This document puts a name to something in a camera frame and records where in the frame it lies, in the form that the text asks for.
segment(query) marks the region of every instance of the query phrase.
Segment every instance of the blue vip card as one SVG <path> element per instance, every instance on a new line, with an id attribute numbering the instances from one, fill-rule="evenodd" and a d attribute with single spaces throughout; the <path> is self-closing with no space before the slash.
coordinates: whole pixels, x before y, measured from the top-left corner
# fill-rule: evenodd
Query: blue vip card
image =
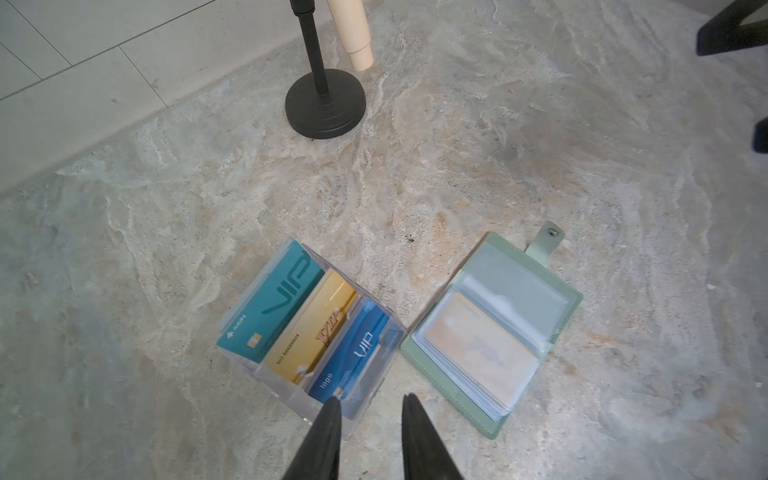
<path id="1" fill-rule="evenodd" d="M 217 345 L 261 362 L 323 274 L 299 242 L 286 242 L 225 319 Z"/>
<path id="2" fill-rule="evenodd" d="M 310 389 L 310 396 L 322 403 L 331 396 L 344 399 L 379 345 L 388 321 L 373 300 L 364 299 L 353 324 Z"/>

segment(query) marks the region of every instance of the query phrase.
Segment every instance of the white tile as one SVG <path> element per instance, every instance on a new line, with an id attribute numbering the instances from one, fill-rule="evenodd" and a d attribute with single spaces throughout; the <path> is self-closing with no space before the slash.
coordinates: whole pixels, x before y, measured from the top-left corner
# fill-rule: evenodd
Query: white tile
<path id="1" fill-rule="evenodd" d="M 9 0 L 75 64 L 208 0 Z"/>
<path id="2" fill-rule="evenodd" d="M 316 0 L 316 23 L 329 20 L 327 3 Z M 300 33 L 287 0 L 216 0 L 122 48 L 170 105 Z"/>
<path id="3" fill-rule="evenodd" d="M 163 108 L 119 48 L 0 101 L 0 191 Z"/>
<path id="4" fill-rule="evenodd" d="M 39 80 L 32 70 L 0 45 L 0 98 Z"/>
<path id="5" fill-rule="evenodd" d="M 6 0 L 0 0 L 0 43 L 40 78 L 70 66 Z"/>

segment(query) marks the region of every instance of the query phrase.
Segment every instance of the teal vip card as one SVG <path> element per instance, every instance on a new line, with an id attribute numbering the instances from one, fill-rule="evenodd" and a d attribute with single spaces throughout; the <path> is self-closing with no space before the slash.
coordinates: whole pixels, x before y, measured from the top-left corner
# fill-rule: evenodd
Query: teal vip card
<path id="1" fill-rule="evenodd" d="M 323 274 L 299 242 L 286 242 L 227 316 L 217 345 L 261 362 Z"/>

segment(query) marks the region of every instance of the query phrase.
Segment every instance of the beige card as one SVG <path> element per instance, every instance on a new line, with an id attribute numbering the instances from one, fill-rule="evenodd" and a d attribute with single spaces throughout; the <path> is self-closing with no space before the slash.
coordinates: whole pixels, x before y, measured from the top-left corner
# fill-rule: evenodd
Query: beige card
<path id="1" fill-rule="evenodd" d="M 538 364 L 528 347 L 460 293 L 424 337 L 502 405 L 517 399 Z"/>

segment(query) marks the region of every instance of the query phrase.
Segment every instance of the marble floor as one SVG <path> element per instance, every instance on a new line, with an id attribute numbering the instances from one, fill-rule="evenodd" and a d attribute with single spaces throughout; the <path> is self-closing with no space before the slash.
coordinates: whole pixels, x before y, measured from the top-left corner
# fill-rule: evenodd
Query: marble floor
<path id="1" fill-rule="evenodd" d="M 366 5 L 349 134 L 290 130 L 295 41 L 0 198 L 0 477 L 279 478 L 307 426 L 214 343 L 287 237 L 411 323 L 549 219 L 584 302 L 500 436 L 399 356 L 341 478 L 402 478 L 416 392 L 466 478 L 765 479 L 768 51 L 696 57 L 669 0 Z"/>

